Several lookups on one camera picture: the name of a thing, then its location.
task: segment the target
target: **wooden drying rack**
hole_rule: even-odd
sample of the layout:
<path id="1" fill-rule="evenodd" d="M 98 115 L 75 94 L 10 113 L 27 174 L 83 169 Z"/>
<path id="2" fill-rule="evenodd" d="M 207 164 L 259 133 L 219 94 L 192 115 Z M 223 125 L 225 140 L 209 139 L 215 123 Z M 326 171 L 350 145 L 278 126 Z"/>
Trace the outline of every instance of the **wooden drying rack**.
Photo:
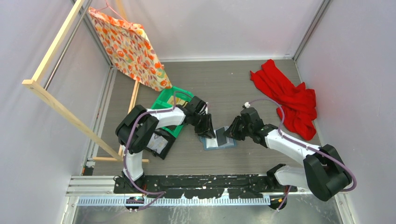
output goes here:
<path id="1" fill-rule="evenodd" d="M 127 15 L 125 13 L 125 8 L 121 2 L 121 0 L 115 0 L 117 7 L 120 11 L 120 14 L 123 18 L 127 19 Z M 36 72 L 32 76 L 31 79 L 25 79 L 22 82 L 22 85 L 24 85 L 26 88 L 31 90 L 35 95 L 37 95 L 42 101 L 44 101 L 46 104 L 48 104 L 50 107 L 52 107 L 56 112 L 58 112 L 60 115 L 62 115 L 65 119 L 67 119 L 71 124 L 73 124 L 76 128 L 78 128 L 80 131 L 82 131 L 88 138 L 90 138 L 93 142 L 98 144 L 102 149 L 104 149 L 107 153 L 109 153 L 112 157 L 93 157 L 94 161 L 122 161 L 123 159 L 123 151 L 120 146 L 118 153 L 113 150 L 107 143 L 105 143 L 97 134 L 93 132 L 87 125 L 85 125 L 80 119 L 78 119 L 71 111 L 69 111 L 63 104 L 61 104 L 55 97 L 53 97 L 49 92 L 47 92 L 46 88 L 47 83 L 45 87 L 41 87 L 40 82 L 45 75 L 45 73 L 48 71 L 49 65 L 51 64 L 52 60 L 54 59 L 54 56 L 57 54 L 59 47 L 61 46 L 63 40 L 65 39 L 68 31 L 71 28 L 72 23 L 74 22 L 78 12 L 80 11 L 83 3 L 85 0 L 76 0 L 73 8 L 71 9 L 69 15 L 66 17 L 66 20 L 64 21 L 63 25 L 59 29 L 58 34 L 56 35 L 54 41 L 50 45 L 47 53 L 45 54 L 44 58 L 42 59 L 40 65 L 38 66 Z M 88 0 L 88 4 L 86 6 L 86 9 L 84 10 L 84 13 L 81 14 L 81 17 L 85 16 L 85 13 L 91 4 L 92 0 Z M 71 39 L 73 39 L 73 36 L 75 34 L 75 30 L 73 31 L 73 34 L 71 35 Z M 129 104 L 129 109 L 128 113 L 132 110 L 132 108 L 135 106 L 136 103 L 136 97 L 137 93 L 139 90 L 139 82 L 135 81 L 134 85 L 134 91 L 132 93 L 131 97 L 131 102 Z"/>

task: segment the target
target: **white wall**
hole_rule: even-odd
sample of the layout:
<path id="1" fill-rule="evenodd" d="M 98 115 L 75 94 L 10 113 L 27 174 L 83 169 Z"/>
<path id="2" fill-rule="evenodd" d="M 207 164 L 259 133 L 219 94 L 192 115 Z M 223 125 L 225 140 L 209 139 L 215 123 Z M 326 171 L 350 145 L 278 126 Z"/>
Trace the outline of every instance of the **white wall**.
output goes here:
<path id="1" fill-rule="evenodd" d="M 396 2 L 333 1 L 298 60 L 323 144 L 356 174 L 357 223 L 395 223 Z"/>
<path id="2" fill-rule="evenodd" d="M 88 139 L 21 85 L 32 77 L 71 6 L 69 0 L 1 3 L 3 224 L 59 223 L 70 176 L 81 171 Z M 91 126 L 106 74 L 107 63 L 82 25 L 49 92 Z"/>
<path id="3" fill-rule="evenodd" d="M 145 27 L 160 59 L 196 59 L 291 57 L 322 0 L 123 2 L 129 21 Z M 92 6 L 103 8 L 105 1 Z"/>

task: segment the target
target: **white robotic arm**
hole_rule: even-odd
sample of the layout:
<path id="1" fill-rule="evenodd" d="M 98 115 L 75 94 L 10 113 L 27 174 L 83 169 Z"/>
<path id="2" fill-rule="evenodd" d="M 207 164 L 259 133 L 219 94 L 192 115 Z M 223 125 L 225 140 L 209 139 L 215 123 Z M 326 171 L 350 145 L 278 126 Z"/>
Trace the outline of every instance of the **white robotic arm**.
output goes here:
<path id="1" fill-rule="evenodd" d="M 275 184 L 306 188 L 320 200 L 327 201 L 352 182 L 351 176 L 343 168 L 308 149 L 316 149 L 343 163 L 334 147 L 312 145 L 278 130 L 274 125 L 265 125 L 253 107 L 244 108 L 225 135 L 236 140 L 250 137 L 255 143 L 281 152 L 304 167 L 279 164 L 267 172 Z"/>
<path id="2" fill-rule="evenodd" d="M 162 112 L 166 110 L 168 109 L 156 110 L 157 113 L 151 114 L 151 116 L 158 119 L 158 124 L 156 125 L 155 129 L 172 125 L 177 126 L 181 125 L 184 122 L 185 114 L 180 108 L 176 107 L 171 112 Z M 125 151 L 125 145 L 122 145 L 122 150 Z M 129 170 L 129 173 L 131 174 L 132 180 L 136 181 L 137 179 L 139 179 L 139 177 L 143 175 L 143 168 L 141 163 L 143 151 L 132 154 L 128 152 L 124 156 L 126 157 L 125 159 L 127 163 L 127 168 Z"/>
<path id="3" fill-rule="evenodd" d="M 195 126 L 195 132 L 199 136 L 207 138 L 215 137 L 211 114 L 207 113 L 206 103 L 198 97 L 193 97 L 185 106 L 178 105 L 171 111 L 169 109 L 145 109 L 143 106 L 137 105 L 116 129 L 116 135 L 124 151 L 134 122 L 144 112 L 152 113 L 144 115 L 138 121 L 138 126 L 130 141 L 131 144 L 128 147 L 127 153 L 124 155 L 126 168 L 132 177 L 132 181 L 136 181 L 143 175 L 141 163 L 142 153 L 152 140 L 156 129 L 166 126 L 191 124 Z"/>

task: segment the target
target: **red towel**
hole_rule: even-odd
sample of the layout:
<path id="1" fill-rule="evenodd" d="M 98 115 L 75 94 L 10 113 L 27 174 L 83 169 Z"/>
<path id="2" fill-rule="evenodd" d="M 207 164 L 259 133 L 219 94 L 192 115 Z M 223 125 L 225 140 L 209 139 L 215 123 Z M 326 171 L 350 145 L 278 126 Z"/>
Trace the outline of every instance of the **red towel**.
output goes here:
<path id="1" fill-rule="evenodd" d="M 262 65 L 256 73 L 250 71 L 250 80 L 257 89 L 275 100 L 285 113 L 284 126 L 291 132 L 298 133 L 303 139 L 311 140 L 316 134 L 312 121 L 316 119 L 315 91 L 306 89 L 305 83 L 297 87 L 275 66 L 273 60 Z M 282 112 L 276 112 L 282 119 Z"/>

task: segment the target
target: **orange patterned cloth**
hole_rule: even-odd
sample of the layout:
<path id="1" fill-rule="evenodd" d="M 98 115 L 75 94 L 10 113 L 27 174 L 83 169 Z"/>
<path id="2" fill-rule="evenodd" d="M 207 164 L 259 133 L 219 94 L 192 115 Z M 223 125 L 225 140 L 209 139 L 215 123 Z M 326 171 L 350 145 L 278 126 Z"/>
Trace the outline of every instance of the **orange patterned cloth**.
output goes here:
<path id="1" fill-rule="evenodd" d="M 92 7 L 88 12 L 110 60 L 119 71 L 156 91 L 172 88 L 142 25 L 117 20 Z"/>

